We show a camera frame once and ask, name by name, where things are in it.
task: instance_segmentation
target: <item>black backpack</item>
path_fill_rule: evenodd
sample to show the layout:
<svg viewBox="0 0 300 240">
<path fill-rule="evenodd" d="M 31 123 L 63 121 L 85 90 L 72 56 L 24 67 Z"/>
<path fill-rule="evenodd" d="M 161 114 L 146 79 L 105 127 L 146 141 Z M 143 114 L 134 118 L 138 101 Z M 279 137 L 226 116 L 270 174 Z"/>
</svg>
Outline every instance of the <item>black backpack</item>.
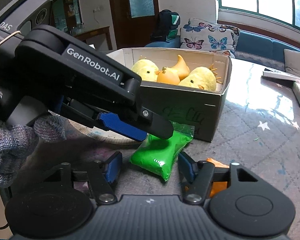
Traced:
<svg viewBox="0 0 300 240">
<path fill-rule="evenodd" d="M 180 16 L 176 12 L 163 10 L 159 13 L 157 23 L 150 36 L 151 42 L 168 41 L 174 39 L 178 34 Z"/>
</svg>

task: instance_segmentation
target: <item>knitted glove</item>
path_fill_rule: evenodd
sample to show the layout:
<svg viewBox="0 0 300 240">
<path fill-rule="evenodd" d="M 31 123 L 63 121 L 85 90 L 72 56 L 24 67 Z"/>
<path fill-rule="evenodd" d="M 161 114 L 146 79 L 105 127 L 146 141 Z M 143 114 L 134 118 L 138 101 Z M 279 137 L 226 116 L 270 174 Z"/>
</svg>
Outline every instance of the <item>knitted glove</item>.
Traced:
<svg viewBox="0 0 300 240">
<path fill-rule="evenodd" d="M 12 184 L 17 171 L 36 148 L 39 138 L 47 142 L 64 140 L 62 120 L 47 113 L 35 121 L 33 128 L 21 125 L 7 128 L 0 121 L 0 187 Z"/>
</svg>

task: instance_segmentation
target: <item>gray ribbed surface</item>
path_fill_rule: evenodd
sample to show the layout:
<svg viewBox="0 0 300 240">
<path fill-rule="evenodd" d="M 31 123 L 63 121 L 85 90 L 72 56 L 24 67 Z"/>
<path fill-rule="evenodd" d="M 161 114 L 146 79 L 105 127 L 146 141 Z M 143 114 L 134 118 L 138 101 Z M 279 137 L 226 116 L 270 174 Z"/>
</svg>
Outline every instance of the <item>gray ribbed surface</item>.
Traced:
<svg viewBox="0 0 300 240">
<path fill-rule="evenodd" d="M 26 239 L 15 236 L 13 240 Z M 102 206 L 93 219 L 64 240 L 235 240 L 212 223 L 204 209 L 182 203 L 176 195 L 124 195 Z M 281 236 L 275 240 L 288 240 Z"/>
</svg>

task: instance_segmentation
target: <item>green slime bag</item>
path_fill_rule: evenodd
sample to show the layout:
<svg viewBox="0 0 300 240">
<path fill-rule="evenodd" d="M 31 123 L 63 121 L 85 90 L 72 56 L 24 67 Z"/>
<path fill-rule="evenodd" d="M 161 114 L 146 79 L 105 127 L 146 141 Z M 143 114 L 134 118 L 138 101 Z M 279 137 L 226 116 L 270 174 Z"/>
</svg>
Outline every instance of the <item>green slime bag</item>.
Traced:
<svg viewBox="0 0 300 240">
<path fill-rule="evenodd" d="M 193 139 L 194 126 L 171 122 L 173 135 L 168 140 L 149 134 L 130 162 L 147 171 L 160 175 L 164 181 L 170 177 L 173 163 L 181 150 Z"/>
</svg>

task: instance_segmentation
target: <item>window frame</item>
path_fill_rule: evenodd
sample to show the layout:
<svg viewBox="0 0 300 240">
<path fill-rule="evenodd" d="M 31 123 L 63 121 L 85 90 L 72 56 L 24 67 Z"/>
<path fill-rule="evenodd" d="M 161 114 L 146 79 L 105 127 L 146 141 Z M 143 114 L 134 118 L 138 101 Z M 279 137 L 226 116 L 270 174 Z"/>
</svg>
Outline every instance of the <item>window frame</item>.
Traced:
<svg viewBox="0 0 300 240">
<path fill-rule="evenodd" d="M 295 0 L 292 0 L 292 24 L 284 22 L 282 20 L 273 18 L 271 16 L 268 15 L 264 15 L 259 13 L 259 0 L 257 0 L 257 12 L 252 12 L 252 11 L 247 11 L 247 10 L 243 10 L 243 9 L 238 9 L 238 8 L 232 8 L 232 7 L 227 7 L 227 6 L 222 6 L 222 0 L 218 0 L 218 4 L 219 4 L 219 9 L 226 9 L 226 10 L 232 10 L 232 11 L 239 11 L 239 12 L 244 12 L 244 13 L 249 13 L 249 14 L 253 14 L 253 15 L 257 15 L 257 16 L 261 16 L 261 17 L 265 17 L 268 18 L 270 20 L 285 24 L 289 27 L 292 27 L 298 31 L 300 31 L 300 27 L 296 26 L 296 8 L 295 8 Z"/>
</svg>

